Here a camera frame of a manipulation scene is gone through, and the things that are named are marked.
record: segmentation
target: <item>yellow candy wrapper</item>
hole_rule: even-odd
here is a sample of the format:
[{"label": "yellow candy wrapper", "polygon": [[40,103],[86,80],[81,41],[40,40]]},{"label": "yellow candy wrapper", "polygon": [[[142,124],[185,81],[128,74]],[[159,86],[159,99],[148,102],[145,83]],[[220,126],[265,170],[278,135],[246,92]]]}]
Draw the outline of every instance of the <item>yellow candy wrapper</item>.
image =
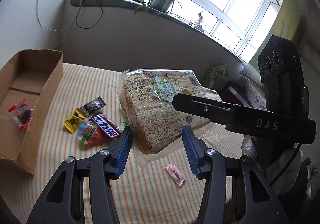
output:
[{"label": "yellow candy wrapper", "polygon": [[63,122],[63,125],[69,130],[70,133],[74,134],[74,132],[78,129],[79,124],[81,124],[85,118],[85,114],[79,108],[76,108],[73,115],[68,117]]}]

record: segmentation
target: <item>screw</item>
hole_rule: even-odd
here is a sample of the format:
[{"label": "screw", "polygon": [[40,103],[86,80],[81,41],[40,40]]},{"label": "screw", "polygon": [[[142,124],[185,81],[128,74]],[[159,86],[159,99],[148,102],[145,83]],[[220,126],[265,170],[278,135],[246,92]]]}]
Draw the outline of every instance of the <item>screw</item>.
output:
[{"label": "screw", "polygon": [[245,161],[245,162],[249,162],[250,159],[251,159],[251,158],[250,158],[248,155],[244,155],[244,156],[242,157],[242,161]]},{"label": "screw", "polygon": [[216,153],[216,151],[214,149],[208,149],[207,150],[207,154],[208,155],[214,155]]},{"label": "screw", "polygon": [[65,161],[66,162],[73,162],[74,158],[72,156],[68,156]]},{"label": "screw", "polygon": [[109,151],[107,149],[103,149],[103,150],[100,151],[100,154],[101,155],[108,155]]}]

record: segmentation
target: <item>bed sheet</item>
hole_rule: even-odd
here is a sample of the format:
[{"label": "bed sheet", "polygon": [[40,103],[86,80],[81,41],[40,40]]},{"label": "bed sheet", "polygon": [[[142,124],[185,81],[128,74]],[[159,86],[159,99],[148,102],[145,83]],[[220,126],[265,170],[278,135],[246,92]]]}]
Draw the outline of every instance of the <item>bed sheet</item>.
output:
[{"label": "bed sheet", "polygon": [[[94,147],[80,143],[76,134],[70,134],[62,122],[75,107],[101,96],[107,103],[102,112],[118,126],[124,116],[116,93],[120,72],[63,64],[64,76],[54,94],[44,123],[35,174],[29,175],[11,167],[0,165],[0,194],[21,223],[28,216],[43,188],[67,156],[77,159],[90,157],[107,144]],[[205,89],[208,98],[220,100],[219,95]],[[223,155],[239,158],[243,135],[216,125],[214,133],[206,132],[201,138],[208,147]],[[165,172],[173,162],[185,175],[182,187]],[[205,181],[192,174],[184,148],[151,162],[144,169],[135,164],[132,152],[123,175],[111,181],[112,193],[121,223],[193,223],[201,204]],[[226,200],[231,198],[231,179],[227,179]],[[86,223],[92,223],[89,202],[89,178],[84,180],[84,211]]]}]

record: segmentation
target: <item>gray wall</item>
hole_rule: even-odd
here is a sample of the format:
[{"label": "gray wall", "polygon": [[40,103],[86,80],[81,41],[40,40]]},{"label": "gray wall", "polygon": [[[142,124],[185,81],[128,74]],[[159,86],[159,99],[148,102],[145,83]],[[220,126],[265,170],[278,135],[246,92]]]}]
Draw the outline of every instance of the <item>gray wall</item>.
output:
[{"label": "gray wall", "polygon": [[[63,26],[72,24],[78,9],[66,0]],[[223,62],[232,78],[239,77],[242,62],[209,37],[157,15],[133,12],[104,7],[101,20],[92,29],[73,24],[71,30],[63,31],[60,49],[65,62],[120,72],[191,69],[199,80],[212,66]],[[77,21],[82,27],[90,27],[100,15],[99,7],[83,7]]]},{"label": "gray wall", "polygon": [[[64,0],[39,0],[42,24],[61,29]],[[0,2],[0,68],[19,50],[55,49],[60,33],[42,28],[36,18],[36,0],[1,0]]]}]

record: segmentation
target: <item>black candy wrapper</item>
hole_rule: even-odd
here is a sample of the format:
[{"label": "black candy wrapper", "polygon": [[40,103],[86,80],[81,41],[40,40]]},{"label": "black candy wrapper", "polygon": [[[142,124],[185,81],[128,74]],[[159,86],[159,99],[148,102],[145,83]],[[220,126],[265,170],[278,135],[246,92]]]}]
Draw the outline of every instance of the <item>black candy wrapper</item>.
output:
[{"label": "black candy wrapper", "polygon": [[95,100],[90,101],[89,103],[85,104],[84,106],[80,107],[80,110],[89,117],[95,111],[103,108],[106,103],[102,100],[101,97],[97,97]]}]

